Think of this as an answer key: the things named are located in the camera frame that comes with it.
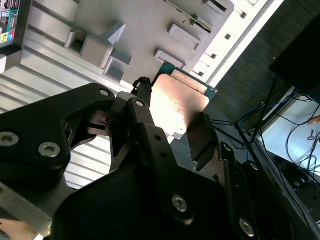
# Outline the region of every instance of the metal plate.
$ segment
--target metal plate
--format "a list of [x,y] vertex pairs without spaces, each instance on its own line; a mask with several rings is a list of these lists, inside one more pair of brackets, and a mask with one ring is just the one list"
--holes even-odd
[[180,139],[209,99],[173,77],[162,74],[152,87],[150,111],[156,126]]
[[[183,70],[190,72],[233,12],[234,5],[227,0],[228,9],[221,16],[203,5],[202,0],[170,2],[191,16],[198,15],[205,19],[214,26],[212,34],[207,34],[205,30],[204,33],[198,31],[191,25],[188,17],[161,0],[81,0],[74,23],[77,27],[97,35],[106,32],[116,21],[126,25],[114,47],[132,57],[123,76],[127,83],[132,84],[141,76],[152,79],[157,74],[161,67],[161,63],[155,59],[158,50],[161,58],[180,62],[178,65],[181,68],[184,66]],[[183,43],[186,40],[185,34],[180,35],[179,40],[171,36],[168,31],[173,24],[188,36],[197,39],[198,48]]]

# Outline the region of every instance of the metal slot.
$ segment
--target metal slot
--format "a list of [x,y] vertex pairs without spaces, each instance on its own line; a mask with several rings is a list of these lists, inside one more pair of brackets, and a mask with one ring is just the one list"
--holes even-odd
[[70,48],[76,53],[80,54],[82,47],[84,46],[87,33],[80,29],[72,29],[69,32],[67,41],[65,42],[64,47]]
[[216,0],[208,0],[206,2],[206,4],[212,8],[212,6],[216,6],[218,7],[221,11],[223,11],[224,13],[227,11],[227,8],[225,6],[222,5],[222,3],[216,1]]
[[236,5],[234,5],[234,11],[236,11],[242,19],[245,19],[247,16],[247,14],[244,11],[242,11],[240,8],[238,8]]
[[173,24],[168,32],[172,37],[183,43],[184,45],[197,50],[200,45],[200,40],[192,36],[190,33],[183,30],[181,27]]
[[169,4],[171,7],[175,8],[179,13],[183,14],[184,16],[186,16],[187,18],[189,18],[192,22],[195,22],[197,25],[199,25],[201,28],[205,29],[208,33],[212,32],[212,29],[209,26],[206,26],[204,23],[198,21],[197,19],[195,19],[194,17],[190,16],[188,13],[186,13],[185,11],[181,10],[179,7],[177,7],[176,5],[174,5],[172,2],[170,2],[169,0],[163,0],[164,2],[166,2],[167,4]]
[[161,63],[164,63],[165,61],[167,61],[180,69],[182,69],[185,65],[182,61],[176,59],[175,57],[169,55],[168,53],[165,53],[160,49],[156,52],[154,57]]

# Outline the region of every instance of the dark wall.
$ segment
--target dark wall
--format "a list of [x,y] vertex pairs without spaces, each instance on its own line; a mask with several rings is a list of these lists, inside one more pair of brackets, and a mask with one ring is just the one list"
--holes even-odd
[[[219,92],[206,112],[212,118],[225,116],[236,121],[246,110],[259,106],[276,76],[269,67],[319,13],[320,0],[284,0],[218,84]],[[290,85],[279,79],[277,89],[281,88],[272,102],[283,97]]]

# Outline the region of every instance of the bolt head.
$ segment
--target bolt head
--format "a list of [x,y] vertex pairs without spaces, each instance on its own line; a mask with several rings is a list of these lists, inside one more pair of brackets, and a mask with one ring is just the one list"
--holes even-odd
[[187,211],[188,205],[186,200],[180,195],[173,195],[172,197],[173,206],[181,213]]
[[145,104],[144,104],[142,101],[139,101],[139,100],[135,101],[135,103],[136,103],[139,107],[144,107],[144,106],[145,106]]
[[223,147],[224,147],[227,151],[232,152],[231,147],[228,146],[227,144],[224,143],[224,144],[223,144]]
[[60,147],[54,142],[44,142],[38,148],[38,152],[42,157],[50,159],[57,157],[60,151]]
[[11,147],[19,142],[19,137],[9,131],[0,132],[0,147]]
[[239,220],[239,224],[240,224],[241,229],[250,238],[253,238],[255,236],[255,231],[254,231],[253,227],[251,226],[251,224],[247,220],[245,220],[244,218],[241,217]]
[[100,90],[100,93],[104,96],[109,96],[109,93],[106,90]]
[[254,170],[259,171],[258,166],[257,166],[254,162],[250,162],[250,166],[251,166]]

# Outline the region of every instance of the screen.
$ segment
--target screen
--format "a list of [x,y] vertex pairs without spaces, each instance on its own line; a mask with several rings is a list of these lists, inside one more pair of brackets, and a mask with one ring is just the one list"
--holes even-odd
[[20,0],[0,0],[0,48],[13,44]]

